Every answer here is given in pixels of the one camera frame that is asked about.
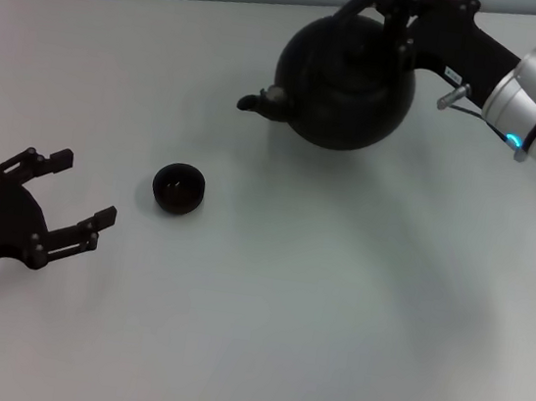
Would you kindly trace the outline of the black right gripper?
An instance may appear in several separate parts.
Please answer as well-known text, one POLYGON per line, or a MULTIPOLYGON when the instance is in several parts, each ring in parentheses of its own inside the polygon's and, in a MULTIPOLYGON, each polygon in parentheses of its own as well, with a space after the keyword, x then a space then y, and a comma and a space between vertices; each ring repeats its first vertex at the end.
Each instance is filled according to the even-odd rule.
POLYGON ((392 68, 432 71, 455 87, 468 84, 468 100, 482 108, 520 59, 475 23, 480 4, 478 0, 375 0, 378 11, 390 12, 382 35, 385 59, 392 68), (414 21, 409 27, 410 15, 414 21))

